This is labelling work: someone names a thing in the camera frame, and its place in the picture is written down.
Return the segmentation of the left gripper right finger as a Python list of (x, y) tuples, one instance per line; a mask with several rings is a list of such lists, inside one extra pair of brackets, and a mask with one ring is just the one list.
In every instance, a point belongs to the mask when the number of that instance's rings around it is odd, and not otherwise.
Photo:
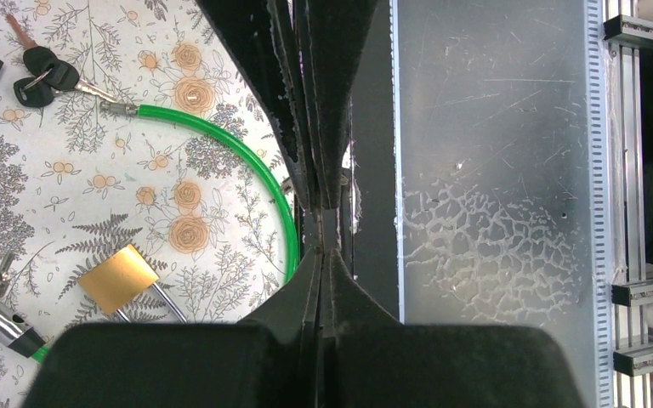
[(322, 264), (327, 407), (581, 407), (566, 357), (529, 326), (405, 325), (349, 275)]

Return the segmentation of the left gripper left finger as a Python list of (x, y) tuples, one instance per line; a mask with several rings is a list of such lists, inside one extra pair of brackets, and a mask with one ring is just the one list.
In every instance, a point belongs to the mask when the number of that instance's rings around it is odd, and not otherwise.
[(323, 254), (236, 323), (91, 323), (49, 350), (26, 407), (314, 407)]

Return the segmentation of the brass padlock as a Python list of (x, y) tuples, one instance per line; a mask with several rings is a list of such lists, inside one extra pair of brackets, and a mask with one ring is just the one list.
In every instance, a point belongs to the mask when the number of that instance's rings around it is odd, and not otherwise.
[(105, 313), (124, 322), (131, 322), (131, 319), (123, 307), (148, 289), (152, 289), (182, 323), (188, 322), (181, 308), (160, 284), (157, 272), (133, 244), (128, 244), (80, 276), (77, 284)]

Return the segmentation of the green cable lock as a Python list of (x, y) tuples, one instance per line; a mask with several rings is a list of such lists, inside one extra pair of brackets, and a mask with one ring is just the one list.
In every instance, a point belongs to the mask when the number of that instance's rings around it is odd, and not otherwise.
[[(286, 235), (287, 266), (284, 282), (288, 283), (296, 272), (300, 260), (298, 234), (292, 215), (291, 205), (281, 191), (273, 173), (258, 155), (233, 134), (197, 116), (183, 111), (171, 110), (154, 105), (132, 105), (124, 103), (102, 102), (102, 109), (119, 116), (153, 119), (188, 128), (201, 135), (208, 136), (225, 146), (240, 157), (252, 172), (258, 176), (272, 194), (274, 204), (280, 215)], [(8, 306), (0, 302), (0, 343), (26, 358), (41, 363), (48, 353), (48, 347), (36, 329), (26, 320), (21, 319)]]

